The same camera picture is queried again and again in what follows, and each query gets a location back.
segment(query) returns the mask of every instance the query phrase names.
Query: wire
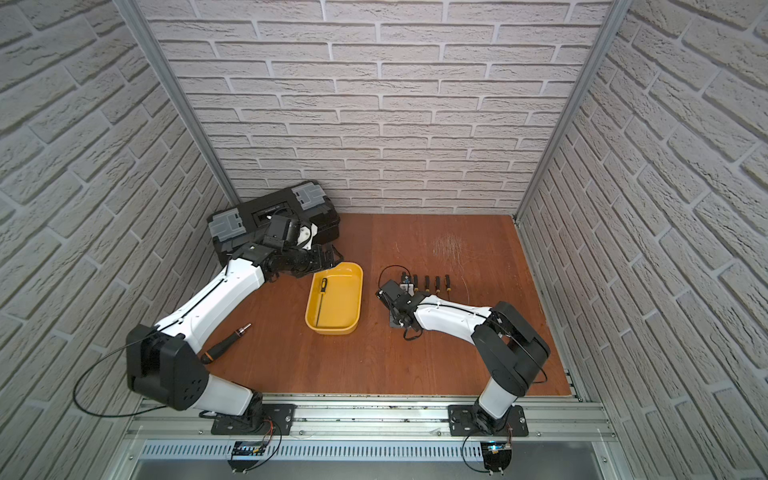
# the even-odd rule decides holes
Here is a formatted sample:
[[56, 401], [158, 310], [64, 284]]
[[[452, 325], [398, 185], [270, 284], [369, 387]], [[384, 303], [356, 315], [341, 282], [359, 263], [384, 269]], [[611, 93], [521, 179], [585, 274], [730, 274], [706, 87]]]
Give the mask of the wire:
[[98, 417], [100, 419], [124, 419], [124, 418], [127, 418], [127, 417], [141, 415], [142, 413], [152, 412], [153, 410], [159, 410], [159, 409], [166, 408], [167, 405], [162, 405], [162, 406], [158, 406], [158, 407], [153, 407], [151, 409], [141, 410], [140, 412], [135, 412], [135, 413], [122, 413], [122, 414], [119, 414], [119, 415], [118, 414], [116, 414], [116, 415], [105, 415], [105, 414], [101, 414], [101, 413], [91, 412], [90, 410], [87, 410], [84, 406], [82, 406], [80, 404], [80, 402], [78, 402], [78, 390], [80, 389], [80, 384], [83, 382], [83, 379], [85, 379], [85, 377], [88, 375], [88, 373], [91, 373], [91, 371], [93, 371], [93, 369], [96, 368], [96, 366], [99, 363], [105, 361], [106, 359], [108, 359], [109, 357], [113, 356], [116, 353], [122, 352], [123, 350], [125, 350], [129, 346], [135, 345], [137, 343], [141, 343], [141, 342], [145, 341], [146, 339], [148, 339], [149, 337], [153, 336], [155, 333], [160, 333], [163, 330], [165, 330], [166, 328], [169, 328], [170, 326], [176, 325], [177, 323], [179, 323], [179, 320], [175, 320], [172, 323], [167, 324], [166, 326], [164, 326], [163, 328], [161, 328], [159, 330], [152, 330], [151, 332], [149, 332], [143, 338], [140, 338], [139, 340], [135, 340], [135, 341], [133, 341], [131, 343], [127, 343], [127, 344], [123, 345], [122, 347], [120, 347], [118, 349], [112, 350], [107, 355], [105, 355], [104, 357], [99, 359], [96, 363], [91, 365], [87, 370], [85, 370], [85, 372], [83, 372], [82, 375], [80, 375], [80, 378], [78, 379], [78, 381], [74, 383], [74, 388], [72, 389], [72, 402], [74, 403], [74, 406], [76, 406], [78, 408], [78, 410], [80, 410], [81, 412], [87, 413], [88, 415], [91, 415], [91, 416], [94, 416], [94, 417]]
[[382, 268], [382, 272], [379, 274], [379, 281], [376, 283], [376, 285], [378, 285], [378, 286], [379, 286], [379, 290], [381, 290], [381, 289], [382, 289], [382, 275], [384, 274], [384, 272], [385, 272], [385, 271], [386, 271], [388, 268], [392, 268], [393, 266], [399, 266], [400, 268], [404, 268], [404, 269], [406, 269], [406, 272], [408, 272], [408, 276], [411, 276], [411, 270], [408, 270], [408, 269], [407, 269], [407, 268], [405, 268], [403, 265], [397, 265], [396, 263], [394, 263], [394, 264], [392, 264], [392, 265], [387, 265], [387, 266], [385, 266], [384, 268]]
[[[277, 443], [277, 448], [275, 448], [275, 451], [272, 452], [272, 455], [267, 457], [266, 460], [264, 460], [261, 463], [255, 464], [253, 467], [246, 468], [245, 470], [243, 470], [243, 473], [250, 472], [251, 470], [253, 470], [255, 468], [259, 468], [261, 465], [264, 465], [265, 463], [267, 463], [272, 457], [275, 456], [276, 453], [278, 453], [280, 451], [280, 446], [283, 444], [283, 430], [280, 428], [280, 425], [277, 422], [272, 422], [272, 425], [274, 427], [277, 427], [277, 431], [279, 432], [279, 435], [280, 435], [280, 440]], [[270, 442], [272, 442], [272, 437], [271, 436], [270, 436], [270, 440], [266, 444], [269, 445]]]
[[467, 463], [467, 458], [464, 456], [464, 445], [467, 444], [467, 440], [469, 440], [469, 437], [473, 436], [475, 433], [480, 433], [480, 430], [475, 430], [474, 432], [470, 432], [469, 435], [464, 437], [464, 442], [462, 442], [462, 450], [461, 450], [462, 460], [464, 461], [464, 465], [467, 465], [467, 468], [469, 468], [473, 472], [477, 472], [477, 473], [490, 473], [491, 472], [490, 470], [478, 470], [475, 467], [471, 466], [470, 464]]
[[422, 338], [422, 335], [424, 335], [424, 329], [422, 329], [422, 331], [421, 331], [421, 332], [419, 332], [419, 334], [418, 334], [418, 335], [414, 335], [414, 336], [410, 336], [410, 337], [406, 338], [406, 335], [408, 334], [408, 329], [409, 329], [409, 328], [411, 328], [411, 327], [407, 326], [407, 327], [406, 327], [406, 330], [405, 330], [405, 331], [402, 333], [402, 338], [403, 338], [403, 339], [404, 339], [406, 342], [410, 342], [411, 340], [415, 340], [415, 339], [420, 339], [420, 338]]

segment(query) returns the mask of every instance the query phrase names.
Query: screwdriver handle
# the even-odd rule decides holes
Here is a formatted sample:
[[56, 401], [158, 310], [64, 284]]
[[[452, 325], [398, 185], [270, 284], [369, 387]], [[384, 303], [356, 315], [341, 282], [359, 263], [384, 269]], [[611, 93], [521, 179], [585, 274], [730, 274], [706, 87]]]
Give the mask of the screwdriver handle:
[[226, 339], [221, 340], [216, 345], [210, 347], [200, 360], [206, 365], [213, 362], [215, 359], [222, 356], [239, 338], [240, 335], [238, 335], [237, 332], [233, 332], [232, 335], [228, 336]]

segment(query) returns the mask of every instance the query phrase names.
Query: brick wall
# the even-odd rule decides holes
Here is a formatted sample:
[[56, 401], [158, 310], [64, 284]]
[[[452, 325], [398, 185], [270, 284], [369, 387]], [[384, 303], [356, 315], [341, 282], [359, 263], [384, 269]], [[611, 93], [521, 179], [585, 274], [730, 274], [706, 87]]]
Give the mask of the brick wall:
[[607, 2], [143, 0], [239, 194], [512, 214]]
[[[0, 7], [0, 474], [100, 478], [126, 425], [74, 381], [216, 268], [223, 193], [110, 2]], [[132, 412], [124, 356], [81, 401]]]
[[635, 0], [521, 219], [638, 478], [768, 473], [767, 5]]

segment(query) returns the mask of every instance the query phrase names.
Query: screwdriver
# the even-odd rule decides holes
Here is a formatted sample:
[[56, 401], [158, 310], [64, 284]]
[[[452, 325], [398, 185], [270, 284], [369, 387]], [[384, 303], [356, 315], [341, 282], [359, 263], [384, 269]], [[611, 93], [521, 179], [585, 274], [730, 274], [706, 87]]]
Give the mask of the screwdriver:
[[207, 352], [203, 354], [203, 356], [200, 358], [204, 364], [209, 364], [213, 362], [215, 359], [219, 358], [226, 352], [236, 341], [239, 339], [246, 330], [250, 327], [250, 323], [248, 325], [245, 325], [243, 328], [239, 328], [232, 333], [232, 335], [228, 336], [226, 339], [221, 340], [216, 345], [210, 347]]

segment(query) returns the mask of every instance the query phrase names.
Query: wooden tabletop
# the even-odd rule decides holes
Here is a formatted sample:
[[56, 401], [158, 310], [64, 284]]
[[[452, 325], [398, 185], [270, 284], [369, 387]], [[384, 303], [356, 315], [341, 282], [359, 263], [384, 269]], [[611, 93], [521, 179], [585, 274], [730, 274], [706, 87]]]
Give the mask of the wooden tabletop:
[[[376, 281], [384, 266], [399, 263], [422, 284], [425, 275], [450, 275], [451, 301], [514, 305], [552, 351], [548, 382], [528, 394], [571, 394], [510, 217], [341, 214], [340, 229], [334, 245], [364, 275], [357, 329], [313, 332], [304, 322], [312, 276], [282, 275], [251, 293], [210, 336], [204, 350], [253, 324], [209, 365], [214, 375], [260, 392], [478, 395], [490, 375], [472, 344], [440, 332], [406, 342], [401, 329], [389, 327]], [[382, 282], [399, 280], [401, 271], [387, 270]]]

